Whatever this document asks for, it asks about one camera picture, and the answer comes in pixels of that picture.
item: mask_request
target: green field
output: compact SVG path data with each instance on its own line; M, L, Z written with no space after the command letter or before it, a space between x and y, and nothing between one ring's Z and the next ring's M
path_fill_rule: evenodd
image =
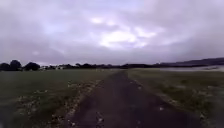
M213 125L224 110L223 72L171 72L153 69L129 70L129 77L167 102L194 112Z
M0 72L0 127L57 127L116 70Z

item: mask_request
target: gray cloud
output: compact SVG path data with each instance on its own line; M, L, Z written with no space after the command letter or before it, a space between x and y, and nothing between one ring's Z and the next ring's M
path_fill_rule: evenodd
M224 56L222 0L0 0L0 58L156 63Z

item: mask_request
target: dirt road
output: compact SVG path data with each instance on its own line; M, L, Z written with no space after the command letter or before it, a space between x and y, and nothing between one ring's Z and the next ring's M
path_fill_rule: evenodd
M149 94L125 72L105 79L79 105L68 128L201 128L199 119Z

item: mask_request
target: cloud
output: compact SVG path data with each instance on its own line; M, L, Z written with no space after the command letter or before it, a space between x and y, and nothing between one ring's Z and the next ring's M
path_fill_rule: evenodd
M222 0L0 0L0 58L156 63L224 56Z

